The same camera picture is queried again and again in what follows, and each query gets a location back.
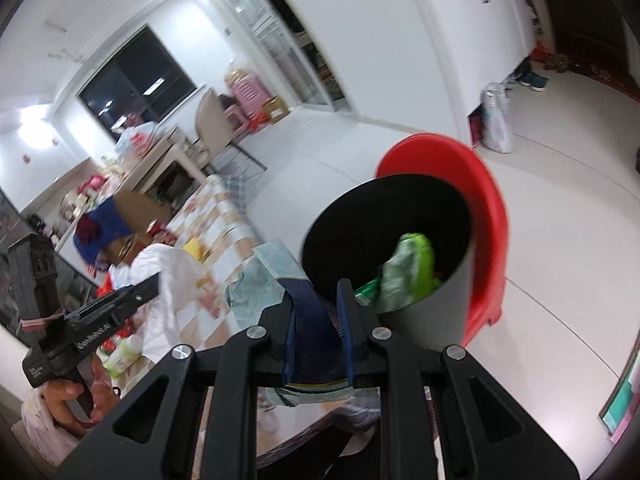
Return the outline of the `green white drink bottle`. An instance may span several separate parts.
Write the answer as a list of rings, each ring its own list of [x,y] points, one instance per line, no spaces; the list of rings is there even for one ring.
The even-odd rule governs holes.
[[[119,378],[142,355],[143,340],[137,334],[132,334],[119,341],[115,350],[103,363],[103,367],[111,378]]]

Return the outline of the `white floor plastic bag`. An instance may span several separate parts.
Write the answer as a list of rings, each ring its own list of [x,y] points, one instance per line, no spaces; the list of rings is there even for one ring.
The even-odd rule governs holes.
[[[504,84],[488,84],[482,94],[482,143],[488,150],[500,154],[510,154],[513,151],[513,131],[508,111],[509,102]]]

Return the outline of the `black trash bin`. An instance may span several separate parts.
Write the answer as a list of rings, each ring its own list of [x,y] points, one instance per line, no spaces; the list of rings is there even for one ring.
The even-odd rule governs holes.
[[[347,278],[381,324],[417,346],[462,344],[471,301],[473,219],[451,184],[422,174],[377,178],[327,206],[300,262],[320,296]]]

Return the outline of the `green plastic wrapper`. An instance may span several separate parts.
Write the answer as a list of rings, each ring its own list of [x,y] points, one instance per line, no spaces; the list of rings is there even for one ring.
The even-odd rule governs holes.
[[[390,313],[432,296],[441,284],[431,242],[423,234],[408,233],[399,239],[378,277],[359,287],[355,296],[378,313]]]

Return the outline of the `sliding glass door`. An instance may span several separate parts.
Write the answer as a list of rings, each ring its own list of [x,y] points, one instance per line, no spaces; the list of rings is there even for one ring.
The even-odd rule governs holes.
[[[297,102],[319,110],[346,110],[340,84],[286,0],[222,1],[277,67]]]

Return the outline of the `white plastic shopping bag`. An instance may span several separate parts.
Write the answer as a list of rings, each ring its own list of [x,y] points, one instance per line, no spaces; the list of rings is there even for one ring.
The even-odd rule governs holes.
[[[125,171],[134,168],[151,151],[157,139],[156,122],[144,122],[125,129],[115,145],[119,166]]]

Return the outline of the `beige dining chair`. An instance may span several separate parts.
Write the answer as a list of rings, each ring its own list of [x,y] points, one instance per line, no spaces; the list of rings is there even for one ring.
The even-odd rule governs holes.
[[[231,122],[224,114],[220,99],[213,88],[207,89],[198,103],[194,127],[198,138],[206,147],[209,165],[213,165],[213,160],[227,148],[234,148],[261,170],[267,170],[262,162],[235,142]]]

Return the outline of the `blue cloth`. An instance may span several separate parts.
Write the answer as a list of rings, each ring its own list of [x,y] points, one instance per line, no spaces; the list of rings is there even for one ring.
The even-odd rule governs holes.
[[[79,217],[73,242],[88,268],[105,271],[111,265],[106,256],[106,248],[116,240],[132,234],[134,230],[122,218],[116,207],[115,197],[112,196]]]

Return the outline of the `red plastic bucket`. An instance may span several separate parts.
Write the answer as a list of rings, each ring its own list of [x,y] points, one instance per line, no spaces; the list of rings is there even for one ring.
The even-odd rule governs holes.
[[[474,274],[465,346],[485,325],[502,315],[506,288],[509,221],[497,183],[472,148],[434,133],[417,133],[395,144],[381,159],[375,175],[426,174],[457,189],[470,207],[475,242]]]

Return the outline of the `cardboard box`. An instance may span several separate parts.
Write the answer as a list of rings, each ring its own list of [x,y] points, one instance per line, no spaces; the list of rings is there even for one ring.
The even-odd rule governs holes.
[[[122,220],[145,243],[152,240],[148,233],[151,223],[158,221],[166,224],[172,216],[168,205],[161,205],[151,197],[134,191],[118,192],[112,199]]]

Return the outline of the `blue teal torn packet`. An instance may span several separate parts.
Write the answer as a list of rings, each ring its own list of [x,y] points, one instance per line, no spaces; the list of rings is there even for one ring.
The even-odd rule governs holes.
[[[284,343],[284,386],[265,390],[270,403],[295,408],[355,396],[347,381],[343,346],[331,309],[285,245],[276,240],[256,247],[224,296],[241,330],[256,325],[266,309],[285,299],[291,301]]]

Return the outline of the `dark window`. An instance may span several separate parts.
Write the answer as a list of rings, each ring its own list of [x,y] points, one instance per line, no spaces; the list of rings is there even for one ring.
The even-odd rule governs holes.
[[[78,98],[116,141],[133,122],[158,124],[195,90],[192,79],[144,26],[81,88]]]

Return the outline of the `white side table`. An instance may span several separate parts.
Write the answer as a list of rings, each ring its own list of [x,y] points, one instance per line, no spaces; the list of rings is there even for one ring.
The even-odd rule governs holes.
[[[207,153],[196,151],[194,156],[190,156],[190,148],[192,144],[186,142],[182,130],[179,127],[172,128],[160,137],[134,168],[126,172],[117,192],[144,194],[172,165],[178,165],[197,184],[205,184],[207,177],[202,168],[208,163]]]

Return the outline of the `pink plastic stool stack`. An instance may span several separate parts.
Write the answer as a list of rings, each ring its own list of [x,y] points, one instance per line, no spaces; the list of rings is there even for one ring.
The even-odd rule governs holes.
[[[257,131],[269,122],[264,106],[272,99],[272,94],[253,74],[236,76],[230,84],[230,90],[238,101],[242,112],[248,119],[250,131]]]

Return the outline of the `yellow foam fruit net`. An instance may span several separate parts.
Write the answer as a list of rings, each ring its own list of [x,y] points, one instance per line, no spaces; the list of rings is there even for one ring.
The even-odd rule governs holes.
[[[182,246],[182,249],[198,262],[203,262],[206,259],[206,247],[197,237],[191,237]]]

